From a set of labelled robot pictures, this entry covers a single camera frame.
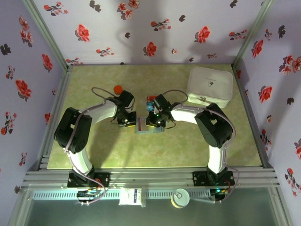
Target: red object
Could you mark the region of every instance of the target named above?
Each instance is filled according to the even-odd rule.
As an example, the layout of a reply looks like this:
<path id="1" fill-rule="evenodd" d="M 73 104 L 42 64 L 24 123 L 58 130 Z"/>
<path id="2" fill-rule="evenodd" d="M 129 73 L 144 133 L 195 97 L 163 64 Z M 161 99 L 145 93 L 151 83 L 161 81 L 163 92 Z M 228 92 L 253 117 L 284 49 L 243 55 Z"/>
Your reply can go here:
<path id="1" fill-rule="evenodd" d="M 114 87 L 114 93 L 115 93 L 116 95 L 120 95 L 122 92 L 123 92 L 122 86 L 117 85 L 117 86 Z"/>

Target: vent grille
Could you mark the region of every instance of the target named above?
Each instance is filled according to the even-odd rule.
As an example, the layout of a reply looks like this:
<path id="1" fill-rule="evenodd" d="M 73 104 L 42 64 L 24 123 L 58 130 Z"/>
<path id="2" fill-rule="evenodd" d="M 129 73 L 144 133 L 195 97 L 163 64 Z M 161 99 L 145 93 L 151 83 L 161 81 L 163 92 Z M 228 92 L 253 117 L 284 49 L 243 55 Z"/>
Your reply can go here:
<path id="1" fill-rule="evenodd" d="M 174 189 L 149 189 L 144 192 L 144 196 L 147 199 L 170 199 Z M 210 197 L 209 189 L 188 189 L 190 198 L 206 198 Z M 32 199 L 35 200 L 77 200 L 77 190 L 62 190 L 62 191 L 35 191 Z M 109 190 L 102 198 L 105 200 L 118 200 L 120 196 L 120 190 Z"/>

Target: lavender wall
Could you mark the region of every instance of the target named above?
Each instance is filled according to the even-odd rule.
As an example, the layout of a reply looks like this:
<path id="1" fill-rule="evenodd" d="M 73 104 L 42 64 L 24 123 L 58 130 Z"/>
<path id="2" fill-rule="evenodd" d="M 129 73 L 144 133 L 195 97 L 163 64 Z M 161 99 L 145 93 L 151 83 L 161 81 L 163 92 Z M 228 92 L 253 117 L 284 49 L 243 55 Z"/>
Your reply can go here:
<path id="1" fill-rule="evenodd" d="M 20 0 L 0 8 L 0 225 L 33 169 L 63 69 Z"/>
<path id="2" fill-rule="evenodd" d="M 69 64 L 231 64 L 263 0 L 34 0 Z"/>
<path id="3" fill-rule="evenodd" d="M 295 225 L 301 206 L 301 2 L 277 0 L 238 65 Z"/>

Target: white box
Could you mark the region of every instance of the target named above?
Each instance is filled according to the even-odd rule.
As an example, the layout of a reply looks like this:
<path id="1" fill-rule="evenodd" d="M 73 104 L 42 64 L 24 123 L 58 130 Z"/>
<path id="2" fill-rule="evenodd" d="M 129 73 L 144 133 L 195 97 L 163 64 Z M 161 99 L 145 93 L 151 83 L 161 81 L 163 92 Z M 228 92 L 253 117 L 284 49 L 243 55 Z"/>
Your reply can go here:
<path id="1" fill-rule="evenodd" d="M 233 75 L 204 67 L 193 67 L 186 89 L 188 101 L 208 106 L 216 103 L 225 108 L 233 95 Z"/>

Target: glass panel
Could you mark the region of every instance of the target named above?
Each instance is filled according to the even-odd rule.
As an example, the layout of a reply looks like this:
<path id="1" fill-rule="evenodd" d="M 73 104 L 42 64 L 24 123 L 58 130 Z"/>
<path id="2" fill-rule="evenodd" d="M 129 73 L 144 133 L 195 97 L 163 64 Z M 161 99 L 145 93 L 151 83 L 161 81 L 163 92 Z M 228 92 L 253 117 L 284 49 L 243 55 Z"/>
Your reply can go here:
<path id="1" fill-rule="evenodd" d="M 177 209 L 170 199 L 147 200 L 146 207 L 103 200 L 81 206 L 75 200 L 33 200 L 28 226 L 276 226 L 266 188 L 237 189 L 222 204 L 191 200 Z"/>

